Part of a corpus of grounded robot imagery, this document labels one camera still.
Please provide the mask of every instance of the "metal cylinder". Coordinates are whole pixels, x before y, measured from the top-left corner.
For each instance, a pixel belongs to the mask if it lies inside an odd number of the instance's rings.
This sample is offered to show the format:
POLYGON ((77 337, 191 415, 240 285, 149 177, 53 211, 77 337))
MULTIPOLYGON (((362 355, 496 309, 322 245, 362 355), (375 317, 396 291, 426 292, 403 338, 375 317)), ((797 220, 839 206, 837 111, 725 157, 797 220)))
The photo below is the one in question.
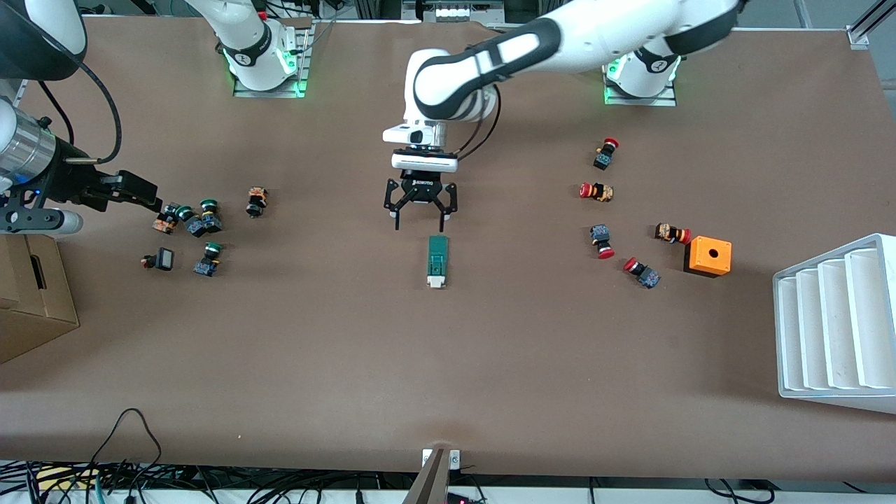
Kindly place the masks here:
POLYGON ((0 146, 0 178, 24 184, 49 165, 56 137, 34 117, 0 100, 0 146))
MULTIPOLYGON (((75 212, 71 210, 62 210, 61 208, 51 208, 49 210, 55 210, 59 212, 56 215, 54 220, 58 221, 58 225, 55 228, 40 228, 34 230, 17 230, 16 234, 74 234, 81 230, 84 226, 84 219, 75 212)), ((19 215, 16 212, 10 213, 6 217, 10 219, 10 222, 16 222, 19 219, 19 215)), ((9 234, 9 231, 4 230, 4 228, 0 228, 0 234, 9 234)))

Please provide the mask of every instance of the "orange box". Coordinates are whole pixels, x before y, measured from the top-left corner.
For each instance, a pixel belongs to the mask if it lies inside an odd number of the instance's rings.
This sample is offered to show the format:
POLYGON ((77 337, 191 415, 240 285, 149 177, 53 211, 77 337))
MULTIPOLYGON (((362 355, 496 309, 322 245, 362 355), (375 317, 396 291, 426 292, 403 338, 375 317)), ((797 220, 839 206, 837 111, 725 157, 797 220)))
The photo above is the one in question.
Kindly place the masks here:
POLYGON ((698 236, 685 246, 685 271, 715 278, 731 271, 731 242, 698 236))

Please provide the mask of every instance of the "white shelf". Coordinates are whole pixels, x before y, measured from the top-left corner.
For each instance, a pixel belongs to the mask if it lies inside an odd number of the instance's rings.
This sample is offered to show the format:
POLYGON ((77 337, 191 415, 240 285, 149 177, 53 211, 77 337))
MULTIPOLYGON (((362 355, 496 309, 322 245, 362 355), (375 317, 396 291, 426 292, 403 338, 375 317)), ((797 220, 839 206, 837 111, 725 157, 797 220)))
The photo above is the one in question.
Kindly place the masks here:
POLYGON ((846 260, 829 259, 818 265, 818 287, 822 302, 824 354, 828 383, 835 388, 858 388, 856 347, 852 338, 846 260))
POLYGON ((781 396, 896 413, 894 260, 874 234, 774 275, 781 396))

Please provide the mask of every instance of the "cardboard box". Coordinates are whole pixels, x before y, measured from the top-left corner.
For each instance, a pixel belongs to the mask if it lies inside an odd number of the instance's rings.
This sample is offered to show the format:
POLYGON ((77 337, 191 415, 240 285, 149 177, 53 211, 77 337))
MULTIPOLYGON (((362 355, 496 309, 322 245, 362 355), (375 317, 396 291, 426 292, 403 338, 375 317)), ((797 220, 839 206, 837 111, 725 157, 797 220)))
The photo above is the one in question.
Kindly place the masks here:
POLYGON ((56 242, 0 235, 0 362, 78 327, 56 242))

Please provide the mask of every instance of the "brown table surface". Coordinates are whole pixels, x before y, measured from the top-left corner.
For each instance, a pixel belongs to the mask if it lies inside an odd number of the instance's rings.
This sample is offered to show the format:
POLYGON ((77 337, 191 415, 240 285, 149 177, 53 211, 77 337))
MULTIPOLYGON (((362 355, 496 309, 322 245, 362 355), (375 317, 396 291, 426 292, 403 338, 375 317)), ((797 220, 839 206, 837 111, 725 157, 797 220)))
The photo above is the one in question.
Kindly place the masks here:
MULTIPOLYGON (((491 474, 896 482, 896 417, 777 393, 772 274, 896 232, 896 128, 843 33, 735 33, 682 67, 674 109, 604 107, 597 74, 503 84, 492 139, 446 177, 461 209, 434 291, 435 208, 410 205, 392 230, 381 131, 401 121, 411 51, 491 32, 339 24, 307 98, 246 100, 203 20, 87 27, 124 122, 108 168, 166 202, 219 199, 227 248, 203 278, 204 239, 163 236, 130 205, 83 210, 59 240, 82 327, 0 366, 0 457, 85 460, 138 406, 169 463, 413 471, 444 441, 491 474), (621 147, 600 172, 605 136, 621 147), (580 200, 586 180, 614 201, 580 200), (271 191, 260 220, 243 211, 251 185, 271 191), (660 221, 733 241, 733 272, 681 272, 683 249, 651 238, 660 221), (602 222, 607 261, 587 234, 602 222), (140 268, 159 246, 175 271, 140 268), (632 255, 658 288, 621 271, 632 255)), ((51 88, 77 144, 108 152, 88 79, 51 88)), ((34 90, 24 108, 52 110, 34 90)), ((469 131, 451 126, 450 144, 469 131)), ((101 458, 152 453, 130 418, 101 458)))

